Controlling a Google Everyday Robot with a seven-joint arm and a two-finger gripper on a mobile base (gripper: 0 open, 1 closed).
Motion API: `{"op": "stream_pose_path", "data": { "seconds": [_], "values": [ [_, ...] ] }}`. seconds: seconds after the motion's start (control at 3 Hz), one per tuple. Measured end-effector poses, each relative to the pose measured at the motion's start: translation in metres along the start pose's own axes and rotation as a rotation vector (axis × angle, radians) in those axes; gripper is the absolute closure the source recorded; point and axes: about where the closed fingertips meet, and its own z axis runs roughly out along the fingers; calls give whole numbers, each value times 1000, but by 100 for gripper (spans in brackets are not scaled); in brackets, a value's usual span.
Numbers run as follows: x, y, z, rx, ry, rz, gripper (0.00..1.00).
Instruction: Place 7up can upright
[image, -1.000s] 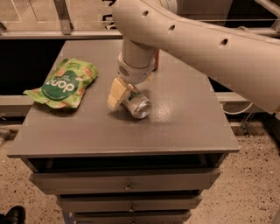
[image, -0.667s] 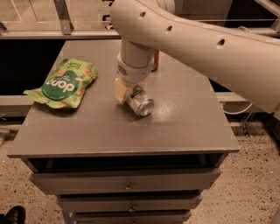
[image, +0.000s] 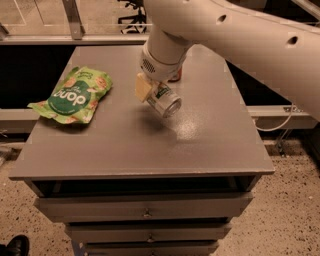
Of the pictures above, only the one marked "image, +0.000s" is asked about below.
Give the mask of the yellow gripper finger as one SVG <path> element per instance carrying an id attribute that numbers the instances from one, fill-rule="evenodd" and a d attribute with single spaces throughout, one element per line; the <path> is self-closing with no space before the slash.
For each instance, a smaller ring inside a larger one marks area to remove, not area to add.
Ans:
<path id="1" fill-rule="evenodd" d="M 156 83 L 144 73 L 138 73 L 135 82 L 135 96 L 140 102 L 145 102 L 156 88 Z"/>

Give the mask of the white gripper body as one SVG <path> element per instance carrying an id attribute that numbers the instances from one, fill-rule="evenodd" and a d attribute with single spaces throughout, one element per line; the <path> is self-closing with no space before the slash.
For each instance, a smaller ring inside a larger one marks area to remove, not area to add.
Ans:
<path id="1" fill-rule="evenodd" d="M 181 69 L 186 53 L 186 45 L 145 43 L 140 57 L 140 67 L 146 76 L 154 81 L 171 80 Z"/>

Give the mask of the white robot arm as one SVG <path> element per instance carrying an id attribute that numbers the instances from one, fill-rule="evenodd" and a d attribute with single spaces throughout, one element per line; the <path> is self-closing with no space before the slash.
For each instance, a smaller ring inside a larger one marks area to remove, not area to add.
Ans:
<path id="1" fill-rule="evenodd" d="M 140 65 L 171 79 L 201 44 L 320 120 L 320 29 L 227 0 L 143 0 L 152 22 Z"/>

